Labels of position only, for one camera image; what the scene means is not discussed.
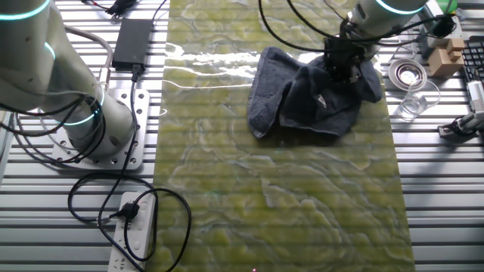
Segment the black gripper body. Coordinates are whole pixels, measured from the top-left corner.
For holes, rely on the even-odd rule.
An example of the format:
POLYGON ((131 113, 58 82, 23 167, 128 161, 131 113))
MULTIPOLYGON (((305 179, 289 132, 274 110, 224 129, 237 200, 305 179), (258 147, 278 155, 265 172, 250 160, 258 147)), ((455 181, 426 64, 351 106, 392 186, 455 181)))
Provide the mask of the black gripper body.
POLYGON ((365 50, 356 43, 348 41, 354 29, 354 23, 344 20, 340 24, 338 36, 324 39, 324 63, 328 69, 349 69, 362 62, 365 50))

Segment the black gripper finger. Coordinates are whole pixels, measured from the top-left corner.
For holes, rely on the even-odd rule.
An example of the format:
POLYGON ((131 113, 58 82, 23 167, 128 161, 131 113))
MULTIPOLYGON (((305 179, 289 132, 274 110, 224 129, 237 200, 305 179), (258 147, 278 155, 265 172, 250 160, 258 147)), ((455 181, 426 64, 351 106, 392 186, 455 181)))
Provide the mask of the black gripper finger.
POLYGON ((355 83, 358 81, 360 73, 358 66, 355 64, 348 65, 344 71, 345 81, 349 83, 355 83))
POLYGON ((342 70, 340 70, 337 66, 329 65, 327 67, 327 71, 331 78, 331 81, 334 83, 341 83, 345 81, 345 75, 342 70))

